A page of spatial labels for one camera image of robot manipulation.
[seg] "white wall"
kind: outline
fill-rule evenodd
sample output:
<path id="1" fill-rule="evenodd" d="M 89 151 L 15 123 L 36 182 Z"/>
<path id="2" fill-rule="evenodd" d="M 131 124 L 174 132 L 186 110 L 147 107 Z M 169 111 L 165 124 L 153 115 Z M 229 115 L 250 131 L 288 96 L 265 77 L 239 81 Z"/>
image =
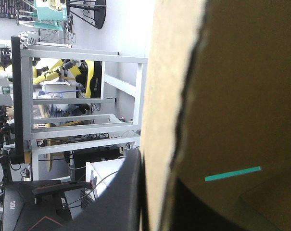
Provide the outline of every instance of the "white wall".
<path id="1" fill-rule="evenodd" d="M 11 36 L 18 35 L 20 32 L 27 30 L 27 27 L 17 26 L 13 19 L 0 18 L 0 39 L 11 39 Z M 5 79 L 0 80 L 0 86 L 7 86 L 9 82 Z M 9 95 L 0 95 L 0 105 L 12 104 Z"/>
<path id="2" fill-rule="evenodd" d="M 106 20 L 100 30 L 74 17 L 74 31 L 77 37 L 76 44 L 72 45 L 79 48 L 118 51 L 121 55 L 148 57 L 153 10 L 154 0 L 107 1 Z M 137 65 L 134 64 L 106 64 L 107 74 L 133 85 L 136 84 L 136 71 Z M 123 116 L 130 121 L 133 118 L 134 98 L 122 91 L 115 91 L 113 87 L 106 88 L 111 97 L 115 95 L 118 99 L 116 116 Z M 102 105 L 102 108 L 110 109 L 107 105 Z"/>

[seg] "white metal frame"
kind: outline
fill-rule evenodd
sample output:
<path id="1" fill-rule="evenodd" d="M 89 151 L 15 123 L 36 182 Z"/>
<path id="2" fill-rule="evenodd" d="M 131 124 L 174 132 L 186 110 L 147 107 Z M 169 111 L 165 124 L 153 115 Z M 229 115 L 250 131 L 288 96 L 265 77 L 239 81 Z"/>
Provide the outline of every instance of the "white metal frame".
<path id="1" fill-rule="evenodd" d="M 33 84 L 32 84 L 32 57 L 40 58 L 62 58 L 76 60 L 95 60 L 102 61 L 102 86 L 100 98 L 74 98 L 74 99 L 33 99 Z M 118 63 L 136 63 L 136 85 L 133 86 L 113 76 L 104 73 L 105 62 Z M 21 73 L 22 73 L 22 106 L 23 106 L 23 133 L 24 141 L 29 141 L 29 148 L 32 152 L 32 179 L 39 179 L 38 171 L 38 156 L 41 154 L 49 154 L 90 147 L 99 147 L 112 144 L 121 144 L 134 142 L 139 145 L 140 137 L 134 134 L 133 136 L 110 138 L 106 140 L 86 141 L 69 144 L 61 144 L 48 147 L 38 147 L 36 139 L 67 137 L 76 135 L 87 135 L 96 133 L 109 133 L 121 131 L 133 131 L 141 129 L 143 97 L 146 80 L 147 58 L 120 56 L 117 52 L 111 51 L 94 51 L 76 48 L 49 47 L 38 45 L 27 45 L 27 49 L 21 49 Z M 121 91 L 133 96 L 134 115 L 133 121 L 122 122 L 114 114 L 104 115 L 84 115 L 60 118 L 33 118 L 33 105 L 38 104 L 66 104 L 66 103 L 114 103 L 114 99 L 105 98 L 103 92 L 104 83 L 108 83 Z M 36 123 L 60 122 L 60 121 L 76 121 L 90 120 L 97 118 L 107 118 L 109 123 L 105 124 L 90 124 L 67 127 L 54 128 L 36 128 L 33 125 Z"/>

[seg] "monitor logo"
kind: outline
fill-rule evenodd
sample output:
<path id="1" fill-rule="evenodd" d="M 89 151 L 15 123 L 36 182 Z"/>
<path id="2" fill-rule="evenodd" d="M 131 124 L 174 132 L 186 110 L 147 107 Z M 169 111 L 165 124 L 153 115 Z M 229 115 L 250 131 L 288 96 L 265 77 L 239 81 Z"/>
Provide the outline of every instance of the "monitor logo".
<path id="1" fill-rule="evenodd" d="M 15 209 L 15 208 L 16 208 L 16 202 L 15 201 L 11 201 L 10 209 Z"/>

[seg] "teal stripe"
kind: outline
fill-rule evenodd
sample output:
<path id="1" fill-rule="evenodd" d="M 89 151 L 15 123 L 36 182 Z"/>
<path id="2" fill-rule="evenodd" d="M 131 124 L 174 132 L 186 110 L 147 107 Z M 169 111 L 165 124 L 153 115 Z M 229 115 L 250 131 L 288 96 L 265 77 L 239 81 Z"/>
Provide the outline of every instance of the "teal stripe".
<path id="1" fill-rule="evenodd" d="M 262 168 L 260 166 L 257 166 L 257 167 L 251 167 L 251 168 L 241 169 L 241 170 L 232 171 L 232 172 L 225 172 L 225 173 L 207 176 L 205 177 L 205 181 L 220 180 L 220 179 L 224 179 L 228 177 L 234 177 L 234 176 L 243 175 L 243 174 L 247 174 L 251 172 L 261 171 L 261 170 Z"/>

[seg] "cardboard box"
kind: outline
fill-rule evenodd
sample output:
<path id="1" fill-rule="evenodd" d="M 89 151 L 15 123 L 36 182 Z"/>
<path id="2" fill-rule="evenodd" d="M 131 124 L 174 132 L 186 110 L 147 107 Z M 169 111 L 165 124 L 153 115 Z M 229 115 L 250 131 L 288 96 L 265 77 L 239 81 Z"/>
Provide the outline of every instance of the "cardboard box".
<path id="1" fill-rule="evenodd" d="M 291 231 L 291 1 L 157 0 L 143 116 L 151 230 Z"/>

